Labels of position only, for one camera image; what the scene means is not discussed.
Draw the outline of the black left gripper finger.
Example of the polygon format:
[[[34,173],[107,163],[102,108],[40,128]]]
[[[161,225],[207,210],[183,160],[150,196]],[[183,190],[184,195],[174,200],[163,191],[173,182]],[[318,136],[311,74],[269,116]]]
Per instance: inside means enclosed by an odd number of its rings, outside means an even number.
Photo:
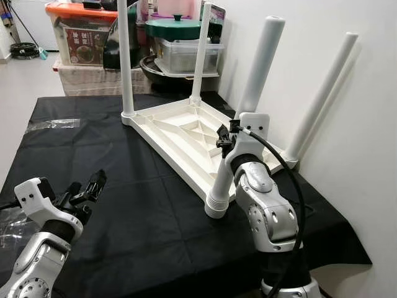
[[[82,184],[78,182],[72,182],[67,191],[63,193],[59,205],[60,206],[76,206],[83,202],[83,197],[81,194]]]
[[[83,191],[83,199],[85,201],[96,202],[103,188],[107,184],[107,173],[104,170],[97,170],[90,177],[87,187]]]

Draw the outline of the white plastic table top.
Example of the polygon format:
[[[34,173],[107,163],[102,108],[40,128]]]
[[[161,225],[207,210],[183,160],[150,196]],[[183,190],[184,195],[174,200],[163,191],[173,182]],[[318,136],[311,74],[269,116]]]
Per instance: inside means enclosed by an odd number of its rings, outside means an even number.
[[[189,99],[135,108],[135,112],[130,123],[124,124],[139,133],[200,196],[205,210],[205,199],[215,182],[221,161],[221,148],[216,147],[216,131],[221,125],[229,127],[232,117],[206,102],[201,102],[198,107],[191,106]],[[236,170],[229,207],[236,201],[254,216],[255,221],[281,222],[284,218],[295,218],[294,207],[278,193],[272,180],[276,171],[291,168],[285,161],[283,150],[270,144],[263,156],[264,174],[254,173],[254,163],[243,164]]]

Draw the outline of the white plastic table leg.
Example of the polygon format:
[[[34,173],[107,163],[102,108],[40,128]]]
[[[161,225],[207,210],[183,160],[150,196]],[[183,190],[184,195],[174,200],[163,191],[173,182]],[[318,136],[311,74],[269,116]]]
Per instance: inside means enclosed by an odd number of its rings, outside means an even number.
[[[130,56],[130,29],[128,28],[127,0],[117,0],[117,32],[119,37],[120,74],[122,90],[122,117],[125,124],[135,116],[133,102],[132,68]]]
[[[243,88],[241,102],[236,108],[235,116],[231,119],[240,119],[243,112],[255,112],[260,101],[267,75],[269,74],[270,65],[275,56],[276,48],[280,42],[285,25],[285,20],[277,16],[269,16],[265,18],[264,29],[262,31],[260,43],[252,54],[252,71],[248,77],[246,87]],[[269,143],[263,138],[254,136],[260,141],[264,147],[269,147]],[[264,163],[254,163],[255,174],[264,174]],[[216,174],[215,182],[211,187],[211,191],[205,199],[205,212],[210,218],[220,219],[226,215],[226,211],[230,203],[230,190],[235,174],[230,173],[229,168],[225,167],[223,158],[218,165],[218,174]]]
[[[341,71],[343,71],[350,53],[354,50],[358,37],[359,34],[357,32],[346,32],[341,47],[337,54],[335,54],[329,70],[319,86],[317,94],[315,94],[314,99],[309,102],[306,116],[298,123],[295,136],[292,137],[292,141],[290,141],[285,150],[285,161],[292,168],[300,161],[301,151],[308,142],[310,131],[314,127],[314,123],[317,122],[318,116],[326,100],[329,99],[331,91],[334,90],[336,82],[341,75]]]
[[[194,79],[192,83],[191,94],[188,97],[189,104],[194,107],[200,106],[202,102],[200,92],[202,90],[202,77],[204,74],[204,64],[206,60],[206,49],[208,45],[209,23],[212,6],[213,4],[211,2],[204,1],[202,3]]]

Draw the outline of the clear tape strip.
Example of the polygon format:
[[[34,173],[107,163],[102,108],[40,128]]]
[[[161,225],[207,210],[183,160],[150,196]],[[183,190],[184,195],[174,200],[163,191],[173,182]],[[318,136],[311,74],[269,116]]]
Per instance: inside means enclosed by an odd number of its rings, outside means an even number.
[[[25,133],[31,133],[38,130],[66,130],[79,128],[81,119],[54,119],[47,121],[29,122]]]

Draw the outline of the black table cloth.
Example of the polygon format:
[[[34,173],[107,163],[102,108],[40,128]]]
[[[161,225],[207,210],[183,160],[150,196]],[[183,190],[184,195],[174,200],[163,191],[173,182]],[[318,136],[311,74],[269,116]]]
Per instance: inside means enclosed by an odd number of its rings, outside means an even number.
[[[81,119],[25,133],[29,122]],[[119,97],[0,99],[0,204],[46,177],[57,195],[97,170],[107,185],[54,287],[66,298],[204,298],[260,286],[262,266],[241,208],[207,217],[201,198],[121,120]],[[308,269],[371,261],[349,222],[300,178]]]

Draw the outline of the black wok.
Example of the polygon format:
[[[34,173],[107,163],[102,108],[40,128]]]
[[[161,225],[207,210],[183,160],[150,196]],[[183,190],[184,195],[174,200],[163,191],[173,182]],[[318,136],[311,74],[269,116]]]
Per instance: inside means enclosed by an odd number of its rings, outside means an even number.
[[[144,75],[151,81],[151,87],[158,92],[188,92],[192,88],[192,76],[171,77],[166,76],[155,63],[156,56],[146,56],[140,59],[139,67]]]

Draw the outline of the clear plastic container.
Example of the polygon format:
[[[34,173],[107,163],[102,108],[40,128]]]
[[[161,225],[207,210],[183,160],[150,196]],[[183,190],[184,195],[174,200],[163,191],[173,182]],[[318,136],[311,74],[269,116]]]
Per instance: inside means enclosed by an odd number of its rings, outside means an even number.
[[[175,40],[168,42],[163,38],[155,39],[155,65],[167,75],[191,77],[195,74],[195,63],[199,40]],[[218,60],[225,46],[222,43],[207,43],[203,77],[217,77]]]

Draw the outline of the patterned cloth covered bench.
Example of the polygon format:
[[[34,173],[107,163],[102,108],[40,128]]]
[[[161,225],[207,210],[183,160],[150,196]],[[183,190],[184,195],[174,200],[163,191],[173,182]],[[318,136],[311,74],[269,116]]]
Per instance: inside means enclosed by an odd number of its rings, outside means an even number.
[[[121,96],[121,71],[102,67],[64,65],[56,59],[52,70],[60,78],[65,96]]]

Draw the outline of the green pot lid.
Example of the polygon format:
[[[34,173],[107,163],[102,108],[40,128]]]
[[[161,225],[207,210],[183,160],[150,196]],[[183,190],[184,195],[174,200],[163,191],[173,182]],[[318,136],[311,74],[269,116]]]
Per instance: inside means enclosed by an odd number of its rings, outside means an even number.
[[[195,40],[200,37],[201,20],[182,18],[177,14],[172,18],[147,20],[145,23],[148,36],[173,40]]]

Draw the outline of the pink plastic container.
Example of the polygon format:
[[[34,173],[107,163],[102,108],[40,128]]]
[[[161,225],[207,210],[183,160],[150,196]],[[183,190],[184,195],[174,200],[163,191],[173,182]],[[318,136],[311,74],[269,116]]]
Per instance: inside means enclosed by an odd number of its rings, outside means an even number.
[[[181,15],[182,19],[197,20],[198,0],[154,0],[155,8],[150,19],[170,18],[175,14]]]

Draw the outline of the storage box with orange lid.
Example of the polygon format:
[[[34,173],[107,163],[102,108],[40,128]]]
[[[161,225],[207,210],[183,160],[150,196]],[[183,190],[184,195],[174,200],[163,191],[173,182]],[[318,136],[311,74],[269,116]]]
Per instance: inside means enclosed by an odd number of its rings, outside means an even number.
[[[45,12],[51,19],[62,63],[101,67],[116,11],[104,9],[101,0],[49,2]]]

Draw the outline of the mop with dark head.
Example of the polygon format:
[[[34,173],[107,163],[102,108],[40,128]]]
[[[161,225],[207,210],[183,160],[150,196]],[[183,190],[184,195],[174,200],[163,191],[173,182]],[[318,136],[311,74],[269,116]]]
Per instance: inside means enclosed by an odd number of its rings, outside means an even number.
[[[4,0],[4,3],[6,3],[7,8],[9,9],[9,11],[11,11],[12,17],[22,26],[25,33],[28,34],[28,36],[31,39],[31,42],[13,43],[10,48],[12,57],[17,59],[32,60],[34,59],[35,56],[37,56],[41,60],[47,60],[48,52],[45,49],[43,49],[43,47],[40,46],[39,43],[36,41],[36,38],[28,29],[25,22],[12,7],[11,0]]]

